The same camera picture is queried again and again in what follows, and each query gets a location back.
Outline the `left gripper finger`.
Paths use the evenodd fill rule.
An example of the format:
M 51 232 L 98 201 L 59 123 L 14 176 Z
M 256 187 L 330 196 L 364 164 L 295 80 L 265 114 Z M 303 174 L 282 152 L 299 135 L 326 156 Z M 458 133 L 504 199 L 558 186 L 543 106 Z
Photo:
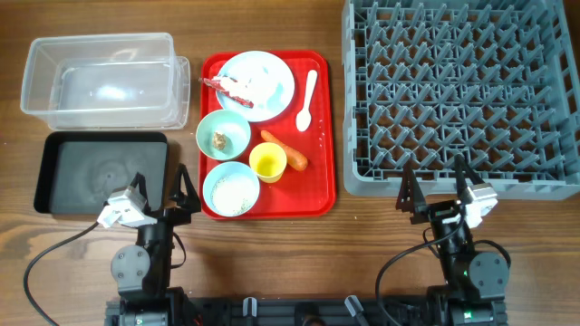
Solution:
M 148 194 L 147 194 L 145 177 L 141 173 L 137 172 L 135 174 L 135 177 L 131 181 L 130 186 L 133 189 L 136 189 L 139 191 L 140 201 L 143 203 L 142 211 L 144 213 L 148 213 L 149 212 L 149 201 L 148 201 Z
M 169 191 L 169 200 L 188 213 L 201 211 L 198 193 L 193 187 L 187 167 L 182 163 L 178 164 L 174 182 Z

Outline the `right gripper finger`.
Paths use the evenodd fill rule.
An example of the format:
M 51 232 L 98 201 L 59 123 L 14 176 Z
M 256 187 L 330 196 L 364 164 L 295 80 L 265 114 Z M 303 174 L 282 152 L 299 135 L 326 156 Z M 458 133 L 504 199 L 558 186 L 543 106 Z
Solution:
M 454 156 L 454 172 L 457 186 L 457 195 L 464 204 L 469 204 L 467 178 L 473 185 L 483 183 L 483 179 L 466 163 L 460 154 Z
M 397 210 L 412 214 L 427 212 L 428 204 L 410 162 L 407 162 L 403 168 L 401 188 L 395 207 Z

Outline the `light blue bowl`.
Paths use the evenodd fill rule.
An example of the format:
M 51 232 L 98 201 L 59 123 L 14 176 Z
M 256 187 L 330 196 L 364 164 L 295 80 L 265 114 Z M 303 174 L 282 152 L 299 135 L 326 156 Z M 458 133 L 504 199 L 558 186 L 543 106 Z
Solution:
M 257 202 L 257 199 L 259 197 L 260 182 L 259 182 L 258 177 L 255 174 L 255 172 L 248 165 L 241 163 L 241 162 L 237 162 L 237 161 L 229 161 L 229 162 L 221 163 L 221 164 L 217 165 L 216 167 L 214 167 L 208 173 L 208 175 L 206 176 L 206 178 L 203 182 L 203 187 L 202 187 L 203 198 L 206 202 L 206 205 L 209 207 L 209 209 L 212 212 L 216 213 L 219 216 L 221 216 L 221 215 L 217 213 L 216 209 L 210 203 L 210 192 L 212 190 L 212 187 L 216 184 L 216 182 L 219 179 L 221 179 L 222 177 L 234 175 L 234 174 L 242 174 L 242 175 L 253 178 L 255 181 L 256 187 L 257 187 L 256 202 Z

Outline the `white rice grains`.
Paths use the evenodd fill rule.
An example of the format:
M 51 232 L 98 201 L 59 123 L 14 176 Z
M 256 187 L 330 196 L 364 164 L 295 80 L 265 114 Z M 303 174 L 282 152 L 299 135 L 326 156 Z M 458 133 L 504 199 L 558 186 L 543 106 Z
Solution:
M 254 179 L 234 174 L 216 182 L 210 192 L 210 203 L 222 216 L 240 216 L 253 206 L 256 196 Z

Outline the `brown food scrap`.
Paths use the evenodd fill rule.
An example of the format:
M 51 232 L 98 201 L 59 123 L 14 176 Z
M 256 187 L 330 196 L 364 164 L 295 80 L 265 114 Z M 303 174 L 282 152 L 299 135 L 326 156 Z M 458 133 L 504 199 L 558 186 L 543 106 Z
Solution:
M 212 146 L 214 149 L 223 150 L 227 145 L 227 136 L 221 131 L 215 131 L 212 138 Z

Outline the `green bowl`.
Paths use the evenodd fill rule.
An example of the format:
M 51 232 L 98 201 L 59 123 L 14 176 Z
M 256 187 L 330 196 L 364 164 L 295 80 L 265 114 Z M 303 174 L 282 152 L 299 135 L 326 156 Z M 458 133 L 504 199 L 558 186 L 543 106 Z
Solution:
M 223 150 L 214 149 L 212 146 L 215 131 L 221 131 L 227 136 L 227 145 Z M 199 150 L 205 156 L 218 161 L 238 158 L 245 152 L 250 140 L 249 122 L 232 110 L 216 110 L 209 113 L 200 121 L 196 130 Z

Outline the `yellow cup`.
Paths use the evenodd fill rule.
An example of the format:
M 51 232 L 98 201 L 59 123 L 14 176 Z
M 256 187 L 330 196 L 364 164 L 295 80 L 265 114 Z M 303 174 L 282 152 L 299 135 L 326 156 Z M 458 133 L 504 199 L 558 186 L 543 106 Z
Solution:
M 260 180 L 275 183 L 285 172 L 287 157 L 279 145 L 263 142 L 251 150 L 248 162 Z

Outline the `red snack wrapper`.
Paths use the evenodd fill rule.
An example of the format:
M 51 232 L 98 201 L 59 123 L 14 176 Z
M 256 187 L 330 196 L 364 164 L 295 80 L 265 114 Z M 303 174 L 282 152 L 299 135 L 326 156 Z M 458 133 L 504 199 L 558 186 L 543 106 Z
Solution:
M 228 76 L 214 76 L 213 78 L 199 78 L 198 80 L 244 107 L 254 107 L 254 102 L 250 99 L 250 90 L 241 81 Z

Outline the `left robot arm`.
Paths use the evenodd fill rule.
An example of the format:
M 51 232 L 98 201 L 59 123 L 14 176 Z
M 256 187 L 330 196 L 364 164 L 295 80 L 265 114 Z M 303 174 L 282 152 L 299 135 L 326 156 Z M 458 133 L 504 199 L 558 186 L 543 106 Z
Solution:
M 180 287 L 171 288 L 170 273 L 182 264 L 171 262 L 176 245 L 184 244 L 174 228 L 191 223 L 201 211 L 198 194 L 185 165 L 177 168 L 169 193 L 172 207 L 153 211 L 146 179 L 138 173 L 125 188 L 115 190 L 104 204 L 98 223 L 118 223 L 137 231 L 135 244 L 122 247 L 111 260 L 111 276 L 120 299 L 108 302 L 106 325 L 201 325 L 202 317 Z

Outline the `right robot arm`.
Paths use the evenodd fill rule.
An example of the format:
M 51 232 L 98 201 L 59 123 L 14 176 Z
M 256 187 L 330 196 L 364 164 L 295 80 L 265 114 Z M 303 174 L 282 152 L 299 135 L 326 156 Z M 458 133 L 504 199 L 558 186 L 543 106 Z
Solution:
M 445 283 L 428 288 L 418 299 L 403 299 L 411 325 L 505 325 L 506 287 L 511 258 L 499 244 L 494 252 L 479 251 L 471 230 L 498 203 L 495 189 L 469 167 L 453 159 L 457 198 L 429 204 L 411 164 L 403 169 L 396 208 L 411 215 L 414 225 L 428 223 L 433 234 L 427 247 L 440 261 Z

